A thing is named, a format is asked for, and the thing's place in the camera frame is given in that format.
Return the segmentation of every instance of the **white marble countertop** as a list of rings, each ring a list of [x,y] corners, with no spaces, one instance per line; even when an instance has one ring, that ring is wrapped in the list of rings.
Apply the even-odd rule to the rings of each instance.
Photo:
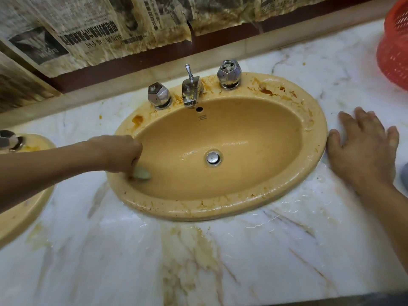
[[[408,162],[408,94],[377,68],[382,24],[239,63],[244,71],[273,73],[303,87],[319,101],[330,128],[339,128],[340,110],[377,112],[385,126],[400,130],[399,171]],[[130,92],[12,130],[64,146],[113,134],[145,100],[146,89]],[[408,288],[384,232],[326,163],[324,156],[302,184],[272,204],[194,223],[130,210],[104,172],[61,182],[33,225],[0,250],[0,305],[254,306]],[[400,180],[396,185],[402,190]]]

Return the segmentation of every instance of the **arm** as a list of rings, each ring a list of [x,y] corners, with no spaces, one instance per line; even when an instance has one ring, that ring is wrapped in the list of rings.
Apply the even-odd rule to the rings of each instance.
[[[393,185],[399,133],[394,126],[385,131],[374,112],[354,112],[356,118],[339,114],[347,134],[343,145],[337,130],[329,132],[330,165],[374,212],[408,272],[408,198]]]
[[[131,174],[142,145],[127,136],[99,136],[66,147],[0,155],[0,213],[62,180],[89,171]]]

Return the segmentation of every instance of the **red basket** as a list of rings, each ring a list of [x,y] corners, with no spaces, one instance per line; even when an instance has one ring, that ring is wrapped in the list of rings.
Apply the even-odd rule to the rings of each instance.
[[[385,35],[378,45],[377,63],[383,74],[408,91],[408,0],[399,0],[384,23]]]

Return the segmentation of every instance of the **person's right hand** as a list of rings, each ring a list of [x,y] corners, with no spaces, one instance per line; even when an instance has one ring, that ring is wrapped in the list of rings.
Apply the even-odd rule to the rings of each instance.
[[[340,143],[337,130],[330,130],[327,152],[333,172],[357,193],[378,184],[392,185],[395,179],[395,154],[400,135],[395,126],[385,131],[374,112],[361,107],[355,118],[340,112],[347,139]]]
[[[130,135],[102,135],[84,142],[96,155],[97,170],[133,173],[142,154],[142,144]]]

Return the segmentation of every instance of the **sink basin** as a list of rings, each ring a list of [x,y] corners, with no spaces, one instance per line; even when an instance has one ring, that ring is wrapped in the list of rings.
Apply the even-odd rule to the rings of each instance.
[[[24,136],[26,139],[26,143],[18,151],[19,153],[55,148],[55,145],[44,136],[37,134],[17,135]],[[14,240],[33,223],[47,203],[53,189],[54,187],[50,187],[43,190],[27,201],[0,214],[0,248]]]
[[[280,77],[243,73],[240,87],[202,78],[196,109],[181,87],[162,111],[146,102],[120,125],[143,143],[150,180],[108,173],[126,204],[174,220],[212,219],[271,202],[301,182],[323,154],[327,125],[317,102]]]

